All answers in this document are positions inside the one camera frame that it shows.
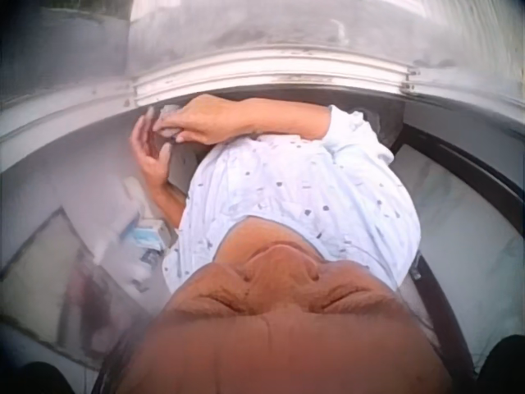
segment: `shirt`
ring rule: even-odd
[[[248,217],[299,233],[328,262],[351,260],[395,290],[421,230],[408,191],[389,169],[361,112],[331,106],[322,140],[259,135],[216,145],[189,186],[178,241],[162,263],[170,291],[213,261],[228,231]]]

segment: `person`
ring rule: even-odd
[[[153,143],[169,129],[176,143],[214,145],[187,196],[167,181],[171,143]],[[107,358],[99,388],[450,391],[396,294],[418,250],[418,216],[362,113],[205,94],[163,119],[149,110],[130,143],[178,229],[162,266],[173,294]]]

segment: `black frame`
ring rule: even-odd
[[[396,155],[406,144],[446,168],[472,187],[525,236],[523,189],[501,172],[457,146],[415,127],[404,125],[390,150]]]
[[[390,150],[396,155],[405,144],[472,187],[524,236],[525,193],[520,186],[461,148],[406,124]],[[472,392],[475,387],[473,360],[445,293],[421,255],[414,261],[410,273],[430,315],[446,366],[462,392]]]

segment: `sleeve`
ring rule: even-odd
[[[390,170],[392,152],[380,144],[361,112],[331,106],[331,124],[322,143],[358,195],[356,209],[371,234],[373,253],[398,286],[418,252],[421,229],[412,199]]]

